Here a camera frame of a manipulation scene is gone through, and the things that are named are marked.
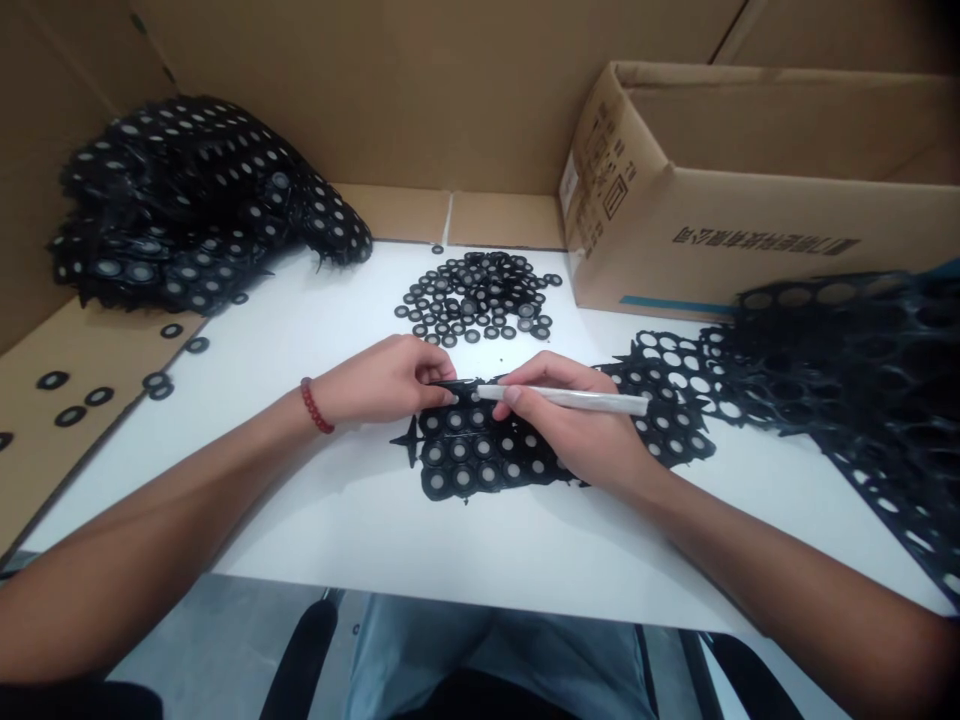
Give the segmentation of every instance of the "white table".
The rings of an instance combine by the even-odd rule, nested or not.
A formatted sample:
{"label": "white table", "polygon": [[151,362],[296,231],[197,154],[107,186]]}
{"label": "white table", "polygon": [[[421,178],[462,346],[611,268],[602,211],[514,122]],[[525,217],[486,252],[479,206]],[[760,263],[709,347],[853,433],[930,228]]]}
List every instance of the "white table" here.
{"label": "white table", "polygon": [[[470,248],[377,242],[372,259],[324,268],[304,251],[277,263],[250,301],[212,320],[210,349],[184,354],[176,392],[146,400],[74,480],[23,548],[43,551],[98,512],[295,387],[391,333],[393,308],[428,269]],[[461,342],[462,378],[491,377],[542,349],[585,364],[625,354],[641,329],[696,338],[695,323],[579,310],[567,258],[524,252],[554,319],[543,343]],[[428,500],[420,465],[387,441],[408,419],[339,435],[264,504],[215,572],[505,608],[720,632],[754,632],[652,527],[590,488],[565,483]],[[778,438],[708,419],[715,456],[677,472],[931,610],[952,608],[873,511],[806,437]]]}

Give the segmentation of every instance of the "white marker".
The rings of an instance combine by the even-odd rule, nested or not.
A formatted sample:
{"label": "white marker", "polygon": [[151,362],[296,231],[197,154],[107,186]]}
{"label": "white marker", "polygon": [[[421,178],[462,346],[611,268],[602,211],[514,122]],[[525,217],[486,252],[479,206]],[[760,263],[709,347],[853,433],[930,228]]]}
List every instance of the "white marker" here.
{"label": "white marker", "polygon": [[[503,400],[504,391],[509,385],[480,385],[477,394],[484,400]],[[596,412],[616,412],[625,415],[646,415],[647,398],[617,393],[591,393],[582,390],[561,390],[559,388],[541,388],[526,385],[536,390],[554,405],[576,408],[577,410],[595,410]]]}

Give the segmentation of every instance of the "left hand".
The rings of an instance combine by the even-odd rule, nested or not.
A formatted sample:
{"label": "left hand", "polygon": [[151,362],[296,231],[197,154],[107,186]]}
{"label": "left hand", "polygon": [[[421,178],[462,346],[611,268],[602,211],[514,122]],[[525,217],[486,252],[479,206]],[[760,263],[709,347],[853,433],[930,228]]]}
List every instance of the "left hand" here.
{"label": "left hand", "polygon": [[391,335],[315,378],[310,389],[332,425],[393,422],[453,403],[453,393],[427,383],[456,379],[444,350],[413,335]]}

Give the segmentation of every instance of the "red bead bracelet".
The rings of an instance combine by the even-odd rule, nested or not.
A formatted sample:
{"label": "red bead bracelet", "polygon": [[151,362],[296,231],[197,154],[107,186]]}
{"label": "red bead bracelet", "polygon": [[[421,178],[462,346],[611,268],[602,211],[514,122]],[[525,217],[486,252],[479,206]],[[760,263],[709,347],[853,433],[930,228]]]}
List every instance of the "red bead bracelet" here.
{"label": "red bead bracelet", "polygon": [[324,435],[329,435],[336,428],[323,419],[320,411],[317,410],[317,404],[313,401],[313,394],[310,392],[310,378],[304,378],[300,381],[300,394],[303,395],[303,404],[307,406],[307,412],[313,418],[313,423]]}

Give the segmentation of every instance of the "right hand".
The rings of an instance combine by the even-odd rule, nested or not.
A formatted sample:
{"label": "right hand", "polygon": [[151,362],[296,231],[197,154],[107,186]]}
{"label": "right hand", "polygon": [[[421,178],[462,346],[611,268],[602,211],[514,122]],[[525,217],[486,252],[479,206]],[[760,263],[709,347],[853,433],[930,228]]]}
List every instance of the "right hand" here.
{"label": "right hand", "polygon": [[660,467],[640,441],[629,415],[560,407],[523,387],[618,392],[613,380],[599,370],[544,351],[502,377],[499,384],[511,387],[504,394],[505,402],[493,409],[494,420],[505,420],[511,410],[515,412],[537,429],[581,480],[617,491]]}

